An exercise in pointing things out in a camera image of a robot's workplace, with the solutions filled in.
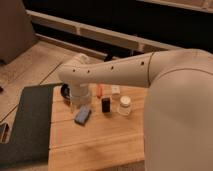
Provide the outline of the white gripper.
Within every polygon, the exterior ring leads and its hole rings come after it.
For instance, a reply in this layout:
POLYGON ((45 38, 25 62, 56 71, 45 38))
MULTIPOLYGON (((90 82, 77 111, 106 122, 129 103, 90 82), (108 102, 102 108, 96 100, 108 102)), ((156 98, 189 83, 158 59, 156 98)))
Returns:
POLYGON ((88 104, 91 101, 91 91, 88 84, 70 85, 70 100, 77 106, 88 104))

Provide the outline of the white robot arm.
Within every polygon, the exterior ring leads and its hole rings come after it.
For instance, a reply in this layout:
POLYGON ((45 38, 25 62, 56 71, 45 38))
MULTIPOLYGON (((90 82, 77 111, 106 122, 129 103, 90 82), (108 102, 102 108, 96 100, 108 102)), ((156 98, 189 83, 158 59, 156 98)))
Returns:
POLYGON ((91 64, 78 54, 59 78, 71 101, 84 103, 90 83, 145 87, 146 171, 213 171, 213 54, 200 49, 151 52, 91 64))

